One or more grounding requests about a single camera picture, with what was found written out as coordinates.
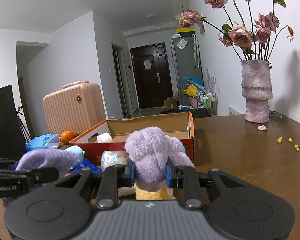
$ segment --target green leaf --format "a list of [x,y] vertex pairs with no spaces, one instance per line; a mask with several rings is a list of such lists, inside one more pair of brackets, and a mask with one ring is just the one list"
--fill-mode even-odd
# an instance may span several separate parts
[[280,4],[283,8],[286,7],[286,3],[284,2],[284,0],[274,0],[274,3]]
[[231,39],[228,38],[227,35],[228,35],[228,33],[223,33],[223,38],[224,38],[225,40],[231,41]]
[[222,30],[223,30],[225,33],[228,33],[229,31],[232,31],[232,28],[231,28],[231,26],[230,26],[228,23],[226,23],[226,24],[223,24]]
[[255,52],[251,48],[247,48],[247,53],[255,55]]
[[253,42],[256,42],[258,40],[257,36],[255,34],[253,34],[253,38],[252,38],[252,41]]

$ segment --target floor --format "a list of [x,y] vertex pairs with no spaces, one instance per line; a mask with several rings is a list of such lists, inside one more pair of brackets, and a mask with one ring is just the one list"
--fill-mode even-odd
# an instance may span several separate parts
[[146,115],[157,115],[160,114],[160,112],[163,110],[163,107],[154,107],[154,108],[146,108],[146,109],[137,109],[133,117],[138,117],[138,116],[146,116]]

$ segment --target pink textured vase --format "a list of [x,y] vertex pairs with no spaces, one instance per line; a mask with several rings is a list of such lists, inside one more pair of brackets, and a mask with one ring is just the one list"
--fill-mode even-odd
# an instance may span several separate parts
[[246,120],[255,123],[269,121],[269,99],[273,98],[269,62],[243,60],[242,96],[247,99]]

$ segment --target cardboard box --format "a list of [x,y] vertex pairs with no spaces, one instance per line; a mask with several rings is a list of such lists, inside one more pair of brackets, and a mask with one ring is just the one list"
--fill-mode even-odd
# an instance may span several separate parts
[[[128,135],[150,126],[157,126],[165,134],[180,139],[185,146],[187,155],[192,162],[194,161],[194,123],[191,112],[142,116],[122,120],[105,120],[74,138],[70,141],[70,145],[81,147],[86,152],[85,157],[99,166],[103,151],[124,150]],[[111,135],[112,143],[98,143],[95,139],[91,139],[96,134],[105,132]]]
[[168,98],[164,100],[163,109],[164,110],[178,109],[178,105],[179,105],[179,98]]

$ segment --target flower stem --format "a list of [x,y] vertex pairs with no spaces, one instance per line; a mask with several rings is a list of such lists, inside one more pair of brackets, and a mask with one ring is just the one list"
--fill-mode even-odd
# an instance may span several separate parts
[[[217,30],[220,31],[221,33],[223,33],[223,35],[225,35],[225,36],[231,41],[231,39],[230,39],[230,37],[228,36],[228,34],[224,33],[224,32],[223,32],[222,30],[220,30],[218,27],[215,27],[215,26],[214,26],[213,24],[211,24],[210,22],[207,22],[204,18],[202,18],[202,21],[205,22],[205,23],[207,23],[207,24],[209,24],[210,26],[214,27],[215,29],[217,29]],[[240,60],[242,61],[242,59],[241,59],[239,53],[235,50],[232,41],[231,41],[231,45],[232,45],[232,48],[234,49],[234,51],[236,52],[236,54],[238,55],[238,57],[240,58]]]
[[279,36],[280,32],[281,32],[283,29],[285,29],[286,27],[288,27],[288,25],[286,25],[285,27],[283,27],[283,28],[282,28],[282,29],[281,29],[281,30],[278,32],[278,34],[275,36],[274,43],[273,43],[272,49],[271,49],[271,51],[270,51],[270,54],[269,54],[269,56],[268,56],[268,59],[267,59],[267,60],[269,60],[269,58],[270,58],[270,56],[271,56],[271,54],[272,54],[272,51],[273,51],[273,48],[274,48],[275,42],[277,41],[277,38],[278,38],[278,36]]
[[[251,18],[251,28],[252,28],[252,33],[254,35],[254,31],[253,31],[253,19],[252,19],[252,14],[251,14],[251,9],[250,9],[250,3],[248,2],[248,6],[249,6],[249,12],[250,12],[250,18]],[[254,55],[254,59],[257,59],[257,44],[254,41],[254,51],[255,51],[255,55]]]
[[237,9],[237,11],[238,11],[238,13],[239,13],[239,15],[240,15],[240,18],[241,18],[241,20],[242,20],[243,26],[246,26],[246,25],[244,24],[244,20],[243,20],[243,17],[242,17],[242,15],[241,15],[240,11],[239,11],[239,8],[237,7],[237,4],[235,3],[235,0],[233,0],[233,3],[234,3],[234,6],[236,7],[236,9]]
[[229,18],[229,21],[230,21],[230,23],[231,23],[231,25],[232,25],[232,27],[233,27],[233,23],[232,23],[232,21],[231,21],[231,19],[230,19],[230,16],[229,16],[228,12],[226,11],[226,7],[223,6],[222,8],[225,10],[225,12],[226,12],[226,14],[227,14],[227,16],[228,16],[228,18]]
[[242,61],[242,58],[240,57],[239,53],[235,50],[233,43],[231,42],[232,48],[234,49],[234,51],[236,52],[236,54],[238,55],[239,59]]
[[242,52],[243,52],[244,58],[247,60],[247,56],[246,56],[246,54],[244,53],[243,49],[242,49]]
[[[271,21],[271,28],[272,28],[272,24],[273,24],[273,19],[274,19],[274,0],[273,0],[273,2],[272,2],[272,21]],[[267,47],[266,47],[265,60],[267,60],[268,55],[269,55],[270,39],[271,39],[271,35],[270,35],[270,37],[269,37],[268,44],[267,44]]]
[[262,57],[262,46],[261,46],[261,48],[260,48],[260,55],[261,55],[261,60],[263,60],[263,57]]

